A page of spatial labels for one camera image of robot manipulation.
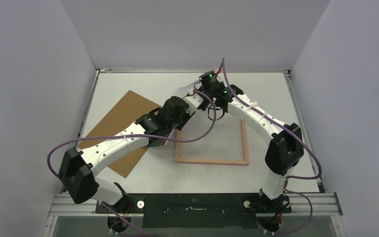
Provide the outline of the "brown cardboard backing board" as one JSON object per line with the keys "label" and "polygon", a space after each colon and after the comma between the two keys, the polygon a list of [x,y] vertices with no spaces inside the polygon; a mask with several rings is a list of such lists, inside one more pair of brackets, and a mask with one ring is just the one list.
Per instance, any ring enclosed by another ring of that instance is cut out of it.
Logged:
{"label": "brown cardboard backing board", "polygon": [[[158,108],[160,105],[133,92],[128,91],[88,133],[87,137],[114,136],[122,132],[136,119]],[[101,179],[108,174],[118,174],[123,178],[131,173],[147,148],[138,148],[127,155],[117,158],[99,175]]]}

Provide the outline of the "pink wooden picture frame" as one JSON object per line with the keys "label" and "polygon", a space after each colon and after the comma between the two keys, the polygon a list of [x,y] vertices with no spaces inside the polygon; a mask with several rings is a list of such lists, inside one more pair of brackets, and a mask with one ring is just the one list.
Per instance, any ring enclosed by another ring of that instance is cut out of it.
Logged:
{"label": "pink wooden picture frame", "polygon": [[245,123],[235,117],[215,122],[204,138],[176,143],[176,163],[248,166],[249,152]]}

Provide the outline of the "seascape photo print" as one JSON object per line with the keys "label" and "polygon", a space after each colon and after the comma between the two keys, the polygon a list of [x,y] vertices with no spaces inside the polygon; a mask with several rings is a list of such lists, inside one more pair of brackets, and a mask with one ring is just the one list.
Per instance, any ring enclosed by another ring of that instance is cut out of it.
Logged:
{"label": "seascape photo print", "polygon": [[195,89],[195,83],[188,84],[186,86],[179,87],[175,90],[174,94],[177,97],[184,98],[189,95],[193,95],[193,90]]}

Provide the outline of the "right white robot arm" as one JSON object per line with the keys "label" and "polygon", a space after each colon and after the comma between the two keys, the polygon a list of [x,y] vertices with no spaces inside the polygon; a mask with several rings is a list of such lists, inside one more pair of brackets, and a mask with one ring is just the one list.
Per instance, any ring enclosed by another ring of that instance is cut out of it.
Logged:
{"label": "right white robot arm", "polygon": [[214,71],[202,74],[199,80],[200,91],[215,98],[216,106],[239,118],[268,145],[265,155],[268,174],[260,189],[263,195],[259,205],[266,212],[273,211],[284,193],[287,177],[304,155],[301,128],[296,123],[283,124],[272,118],[240,88],[234,84],[226,86]]}

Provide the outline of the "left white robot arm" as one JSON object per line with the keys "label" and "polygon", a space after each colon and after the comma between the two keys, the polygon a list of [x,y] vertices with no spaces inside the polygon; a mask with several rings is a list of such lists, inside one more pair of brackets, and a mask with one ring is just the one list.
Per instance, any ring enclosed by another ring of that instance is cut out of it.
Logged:
{"label": "left white robot arm", "polygon": [[127,208],[124,189],[97,175],[117,159],[142,147],[161,146],[175,129],[182,129],[203,103],[200,95],[172,96],[163,107],[140,116],[127,128],[101,143],[78,151],[65,151],[58,177],[76,204],[94,199],[117,213]]}

